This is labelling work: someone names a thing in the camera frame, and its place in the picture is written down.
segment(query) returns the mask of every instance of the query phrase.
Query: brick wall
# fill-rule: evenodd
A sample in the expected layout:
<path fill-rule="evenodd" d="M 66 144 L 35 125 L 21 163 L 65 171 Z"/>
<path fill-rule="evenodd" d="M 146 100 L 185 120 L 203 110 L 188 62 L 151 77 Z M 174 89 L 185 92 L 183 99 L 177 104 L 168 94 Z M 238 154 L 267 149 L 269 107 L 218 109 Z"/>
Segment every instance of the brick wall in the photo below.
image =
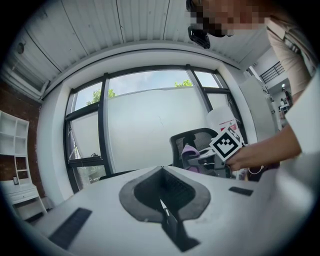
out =
<path fill-rule="evenodd" d="M 36 146 L 37 127 L 41 104 L 16 91 L 0 80 L 0 110 L 17 118 L 29 121 L 28 161 L 32 183 L 37 187 L 40 197 L 45 196 L 42 186 Z M 10 181 L 16 176 L 14 157 L 0 155 L 0 181 Z"/>

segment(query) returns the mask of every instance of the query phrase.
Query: ceiling panel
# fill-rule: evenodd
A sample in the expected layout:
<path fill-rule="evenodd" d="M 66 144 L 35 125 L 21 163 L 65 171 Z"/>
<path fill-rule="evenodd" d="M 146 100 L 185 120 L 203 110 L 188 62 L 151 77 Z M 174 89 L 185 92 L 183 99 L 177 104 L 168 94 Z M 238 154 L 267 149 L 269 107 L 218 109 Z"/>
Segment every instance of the ceiling panel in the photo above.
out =
<path fill-rule="evenodd" d="M 24 43 L 24 53 L 11 50 L 6 64 L 40 90 L 46 81 L 102 49 L 144 40 L 196 45 L 188 36 L 190 24 L 186 0 L 52 0 L 17 37 L 15 44 Z M 247 66 L 266 49 L 265 34 L 263 29 L 231 37 L 209 35 L 207 51 Z"/>
<path fill-rule="evenodd" d="M 26 23 L 25 28 L 36 45 L 60 71 L 88 55 L 60 0 L 44 4 Z"/>
<path fill-rule="evenodd" d="M 62 3 L 88 54 L 123 43 L 116 0 L 63 0 Z"/>
<path fill-rule="evenodd" d="M 162 40 L 169 0 L 117 0 L 123 41 Z"/>
<path fill-rule="evenodd" d="M 164 40 L 191 43 L 188 36 L 190 13 L 186 9 L 185 0 L 170 0 L 164 30 Z"/>
<path fill-rule="evenodd" d="M 17 52 L 18 43 L 24 44 L 22 54 Z M 52 81 L 60 73 L 39 50 L 24 29 L 21 30 L 12 44 L 6 64 L 37 90 L 40 90 L 46 81 Z"/>

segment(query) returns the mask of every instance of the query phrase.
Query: sky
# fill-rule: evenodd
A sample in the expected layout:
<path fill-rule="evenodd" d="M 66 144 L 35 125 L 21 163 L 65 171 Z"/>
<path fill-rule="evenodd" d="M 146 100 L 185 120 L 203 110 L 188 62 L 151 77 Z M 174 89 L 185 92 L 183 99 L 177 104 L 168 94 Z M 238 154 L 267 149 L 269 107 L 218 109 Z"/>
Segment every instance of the sky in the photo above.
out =
<path fill-rule="evenodd" d="M 203 87 L 218 87 L 210 73 L 195 72 Z M 185 70 L 159 70 L 134 74 L 127 74 L 110 79 L 109 89 L 119 96 L 144 90 L 159 88 L 173 88 L 175 82 L 181 84 L 184 80 L 190 80 Z M 101 89 L 102 82 L 94 84 L 79 91 L 75 110 L 86 106 L 86 102 L 92 101 L 94 91 Z"/>

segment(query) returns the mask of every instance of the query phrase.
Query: black window frame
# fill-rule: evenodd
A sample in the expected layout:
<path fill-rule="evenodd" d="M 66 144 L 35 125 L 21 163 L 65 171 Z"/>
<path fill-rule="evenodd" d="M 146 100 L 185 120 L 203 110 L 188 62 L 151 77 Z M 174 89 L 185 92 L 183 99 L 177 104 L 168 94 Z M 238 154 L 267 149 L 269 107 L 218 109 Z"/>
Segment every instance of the black window frame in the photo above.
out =
<path fill-rule="evenodd" d="M 82 187 L 79 187 L 80 186 L 79 183 L 77 183 L 77 180 L 78 181 L 80 180 L 77 167 L 103 165 L 107 177 L 115 174 L 113 172 L 113 164 L 112 164 L 113 160 L 112 160 L 111 154 L 109 153 L 111 149 L 110 149 L 110 143 L 109 143 L 108 126 L 105 125 L 105 123 L 107 122 L 104 123 L 104 117 L 108 120 L 107 108 L 104 106 L 107 105 L 107 101 L 108 101 L 108 93 L 105 93 L 105 92 L 109 91 L 110 79 L 120 77 L 120 76 L 130 75 L 134 73 L 161 71 L 161 70 L 186 71 L 193 86 L 200 93 L 204 106 L 208 113 L 213 109 L 211 102 L 208 98 L 208 94 L 227 95 L 228 105 L 231 108 L 231 111 L 236 118 L 238 127 L 243 136 L 243 140 L 245 143 L 247 143 L 247 135 L 246 135 L 245 127 L 243 125 L 242 117 L 237 107 L 237 104 L 235 102 L 235 99 L 231 91 L 229 90 L 225 80 L 222 78 L 222 76 L 217 70 L 194 67 L 187 64 L 187 65 L 151 65 L 151 66 L 142 66 L 142 67 L 125 69 L 125 70 L 117 71 L 110 74 L 105 73 L 103 74 L 103 76 L 100 76 L 96 79 L 93 79 L 89 82 L 82 84 L 81 86 L 75 89 L 72 89 L 69 95 L 66 109 L 65 109 L 65 118 L 64 118 L 64 124 L 63 124 L 64 160 L 65 160 L 65 166 L 67 169 L 67 174 L 70 180 L 71 188 L 74 193 L 77 193 L 78 191 L 80 191 L 80 189 L 82 189 Z M 203 87 L 195 73 L 196 71 L 211 74 L 215 82 L 218 84 L 219 88 Z M 86 89 L 100 82 L 102 82 L 100 100 L 96 103 L 82 107 L 74 111 L 75 102 L 77 99 L 77 93 L 83 89 Z M 68 148 L 68 146 L 71 145 L 70 143 L 68 143 L 68 140 L 72 139 L 70 136 L 70 129 L 69 129 L 70 122 L 72 120 L 86 116 L 93 112 L 98 113 L 98 137 L 99 137 L 99 146 L 100 146 L 101 156 L 93 156 L 93 157 L 81 158 L 81 159 L 69 159 L 69 156 L 71 155 L 71 152 L 72 152 L 72 149 Z"/>

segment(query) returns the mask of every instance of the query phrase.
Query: black mesh chair back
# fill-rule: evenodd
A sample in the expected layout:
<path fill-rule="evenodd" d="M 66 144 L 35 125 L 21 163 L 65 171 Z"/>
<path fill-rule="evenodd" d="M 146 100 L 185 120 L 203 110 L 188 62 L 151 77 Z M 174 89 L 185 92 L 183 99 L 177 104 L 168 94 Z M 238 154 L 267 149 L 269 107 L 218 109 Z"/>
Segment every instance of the black mesh chair back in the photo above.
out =
<path fill-rule="evenodd" d="M 172 148 L 173 162 L 172 166 L 183 168 L 181 154 L 185 145 L 194 147 L 201 151 L 209 147 L 212 138 L 215 138 L 218 133 L 209 128 L 200 128 L 195 130 L 185 131 L 170 138 Z M 208 166 L 200 166 L 199 171 L 202 174 L 214 174 L 214 170 Z"/>

